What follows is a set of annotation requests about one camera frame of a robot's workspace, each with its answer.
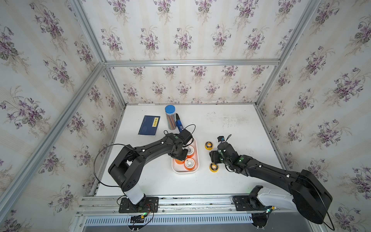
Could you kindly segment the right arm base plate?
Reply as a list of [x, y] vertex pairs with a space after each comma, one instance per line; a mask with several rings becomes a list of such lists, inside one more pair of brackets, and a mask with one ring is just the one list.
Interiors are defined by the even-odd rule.
[[266, 213], [274, 211], [273, 206], [264, 206], [257, 196], [237, 195], [232, 198], [236, 211], [264, 211]]

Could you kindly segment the white plastic storage box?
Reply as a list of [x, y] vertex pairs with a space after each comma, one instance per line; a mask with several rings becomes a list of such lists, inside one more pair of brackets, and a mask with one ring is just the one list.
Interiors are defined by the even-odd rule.
[[195, 154], [192, 157], [196, 162], [195, 169], [192, 170], [192, 171], [188, 171], [188, 170], [185, 169], [183, 164], [179, 165], [175, 162], [175, 159], [172, 159], [172, 169], [175, 173], [177, 173], [177, 174], [190, 174], [190, 173], [194, 173], [198, 170], [198, 168], [200, 166], [200, 161], [199, 161], [198, 145], [197, 145], [196, 139], [193, 139], [193, 142], [190, 144], [190, 146], [193, 146], [194, 149], [195, 149]]

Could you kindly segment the orange sealing tape roll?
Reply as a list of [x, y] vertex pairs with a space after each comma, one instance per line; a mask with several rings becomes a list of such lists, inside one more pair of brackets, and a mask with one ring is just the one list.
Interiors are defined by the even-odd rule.
[[179, 165], [182, 165], [182, 164], [185, 163], [184, 160], [179, 160], [179, 159], [175, 159], [175, 162], [176, 162], [177, 164], [179, 164]]
[[192, 171], [196, 167], [196, 162], [193, 158], [187, 158], [184, 162], [184, 167], [188, 171]]
[[195, 149], [193, 146], [187, 146], [187, 158], [192, 158], [195, 154]]

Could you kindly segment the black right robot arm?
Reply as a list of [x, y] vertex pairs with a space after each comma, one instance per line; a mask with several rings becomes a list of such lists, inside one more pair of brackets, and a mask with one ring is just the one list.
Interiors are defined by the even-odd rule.
[[254, 177], [280, 188], [278, 193], [273, 193], [263, 186], [255, 186], [247, 196], [234, 197], [238, 211], [271, 212], [271, 208], [277, 206], [297, 210], [310, 222], [323, 224], [333, 198], [310, 171], [283, 170], [253, 157], [239, 155], [228, 142], [221, 142], [209, 155], [212, 163], [223, 163], [230, 172]]

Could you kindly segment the small yellow-black tape roll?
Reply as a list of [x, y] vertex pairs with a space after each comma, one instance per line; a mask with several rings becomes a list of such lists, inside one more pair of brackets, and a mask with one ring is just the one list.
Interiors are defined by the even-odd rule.
[[211, 172], [213, 172], [213, 173], [216, 173], [216, 172], [218, 172], [218, 170], [219, 170], [219, 165], [218, 164], [216, 164], [216, 163], [210, 163], [210, 165], [209, 165], [209, 170], [211, 171]]
[[214, 145], [211, 141], [208, 141], [208, 142], [205, 143], [204, 146], [205, 146], [206, 150], [212, 150]]

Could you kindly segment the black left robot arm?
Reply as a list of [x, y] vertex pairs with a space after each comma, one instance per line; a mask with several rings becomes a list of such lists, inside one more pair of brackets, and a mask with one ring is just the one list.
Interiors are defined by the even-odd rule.
[[138, 182], [144, 166], [165, 154], [184, 161], [187, 157], [185, 147], [192, 142], [192, 134], [183, 130], [181, 133], [167, 133], [160, 140], [141, 147], [125, 145], [108, 168], [108, 173], [131, 204], [143, 205], [146, 195]]

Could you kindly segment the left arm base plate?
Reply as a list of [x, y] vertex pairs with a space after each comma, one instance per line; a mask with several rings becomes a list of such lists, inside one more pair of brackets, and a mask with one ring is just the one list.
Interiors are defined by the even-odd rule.
[[128, 198], [122, 198], [119, 205], [119, 213], [144, 213], [149, 210], [152, 213], [158, 211], [159, 198], [158, 197], [144, 197], [136, 205], [133, 204]]

